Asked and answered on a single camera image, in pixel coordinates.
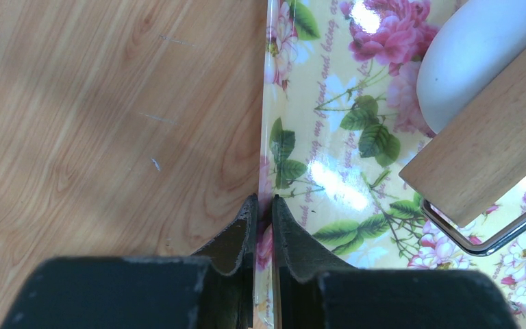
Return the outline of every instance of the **scratch on table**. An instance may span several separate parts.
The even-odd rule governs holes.
[[[160,38],[162,38],[162,40],[172,41],[172,42],[179,43],[179,44],[181,44],[181,45],[187,45],[187,46],[195,47],[194,44],[189,43],[189,42],[185,42],[185,41],[181,41],[181,40],[172,39],[172,38],[169,38],[168,36],[163,36],[163,35],[161,35],[161,34],[159,34],[159,36],[160,36]]]
[[[154,166],[156,167],[156,169],[158,169],[158,171],[160,171],[160,164],[158,164],[158,161],[156,161],[155,158],[150,158],[150,160],[152,160],[152,162],[154,162]]]
[[[174,120],[170,120],[170,119],[165,119],[165,118],[161,118],[161,117],[157,117],[155,115],[150,115],[150,114],[145,114],[145,113],[140,113],[146,117],[149,117],[150,119],[154,119],[154,120],[158,120],[158,121],[162,121],[162,122],[168,122],[168,123],[172,123],[173,125],[179,125],[176,121]]]

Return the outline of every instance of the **wooden block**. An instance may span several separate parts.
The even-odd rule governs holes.
[[[526,49],[400,176],[461,227],[526,176]]]

